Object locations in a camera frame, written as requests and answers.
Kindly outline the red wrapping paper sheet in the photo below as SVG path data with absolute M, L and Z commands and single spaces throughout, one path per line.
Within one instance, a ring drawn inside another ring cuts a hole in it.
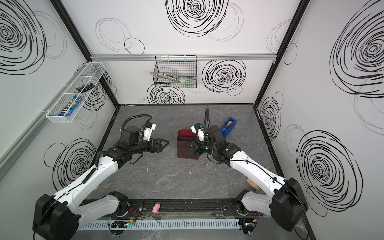
M 177 157 L 179 159 L 199 159 L 198 156 L 195 156 L 190 150 L 187 149 L 187 146 L 196 139 L 196 134 L 193 133 L 191 129 L 184 129 L 178 131 Z

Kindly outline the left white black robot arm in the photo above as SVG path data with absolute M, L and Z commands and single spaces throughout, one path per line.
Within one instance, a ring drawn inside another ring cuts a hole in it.
M 126 119 L 120 139 L 108 150 L 100 152 L 95 164 L 62 190 L 44 194 L 35 205 L 33 234 L 45 240 L 69 240 L 83 226 L 110 214 L 125 217 L 134 213 L 126 195 L 113 191 L 103 198 L 83 205 L 85 198 L 132 157 L 144 153 L 160 153 L 169 141 L 151 137 L 156 125 L 152 116 L 140 114 Z

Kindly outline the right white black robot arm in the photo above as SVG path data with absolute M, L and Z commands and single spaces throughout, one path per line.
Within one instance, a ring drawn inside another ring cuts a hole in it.
M 203 123 L 191 127 L 197 139 L 187 149 L 199 157 L 203 154 L 219 165 L 242 173 L 253 181 L 264 194 L 247 191 L 240 197 L 240 208 L 246 212 L 269 215 L 284 230 L 291 232 L 306 216 L 308 204 L 300 183 L 272 173 L 249 157 L 239 146 L 228 143 L 221 129 L 212 125 L 209 108 L 205 109 Z

